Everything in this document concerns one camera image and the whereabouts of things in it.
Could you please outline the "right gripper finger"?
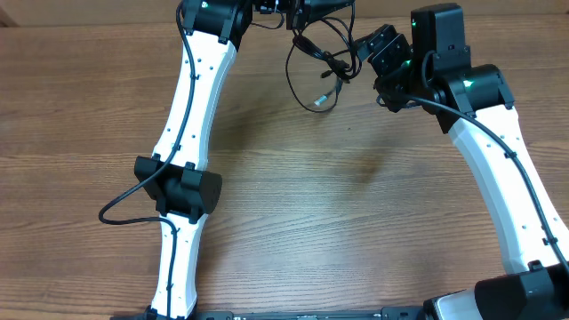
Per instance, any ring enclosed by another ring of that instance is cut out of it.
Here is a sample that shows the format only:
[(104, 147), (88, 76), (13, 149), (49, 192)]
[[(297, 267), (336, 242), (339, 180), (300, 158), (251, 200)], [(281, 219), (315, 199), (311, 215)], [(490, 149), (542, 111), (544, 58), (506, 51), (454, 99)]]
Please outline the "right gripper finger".
[(354, 42), (357, 49), (357, 57), (365, 60), (378, 53), (397, 37), (397, 32), (393, 25), (384, 24), (367, 36), (363, 36)]
[(368, 58), (377, 76), (386, 76), (411, 58), (410, 45), (403, 34), (383, 36)]

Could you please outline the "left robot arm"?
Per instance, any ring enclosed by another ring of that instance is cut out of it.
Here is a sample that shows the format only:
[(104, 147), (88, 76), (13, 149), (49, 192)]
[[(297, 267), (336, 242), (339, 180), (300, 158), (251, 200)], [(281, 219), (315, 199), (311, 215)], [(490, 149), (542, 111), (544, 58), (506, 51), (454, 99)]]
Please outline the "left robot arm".
[(353, 65), (338, 54), (302, 39), (317, 21), (339, 23), (333, 12), (351, 1), (184, 0), (176, 11), (182, 41), (180, 76), (164, 131), (151, 156), (137, 158), (136, 177), (156, 202), (162, 250), (158, 285), (145, 319), (190, 319), (196, 308), (196, 264), (204, 224), (220, 197), (222, 178), (208, 172), (212, 121), (222, 86), (235, 62), (255, 12), (278, 13), (294, 34), (293, 47), (328, 65), (333, 88), (307, 105), (314, 113), (332, 110)]

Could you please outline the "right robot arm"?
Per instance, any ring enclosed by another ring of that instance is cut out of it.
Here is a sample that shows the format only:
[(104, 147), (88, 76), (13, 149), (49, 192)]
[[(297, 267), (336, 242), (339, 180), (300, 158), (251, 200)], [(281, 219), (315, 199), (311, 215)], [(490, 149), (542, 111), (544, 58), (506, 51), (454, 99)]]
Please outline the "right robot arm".
[(456, 3), (413, 10), (356, 42), (391, 112), (422, 107), (461, 152), (491, 216), (504, 274), (424, 302), (420, 319), (565, 319), (568, 229), (526, 149), (515, 100), (492, 64), (473, 66)]

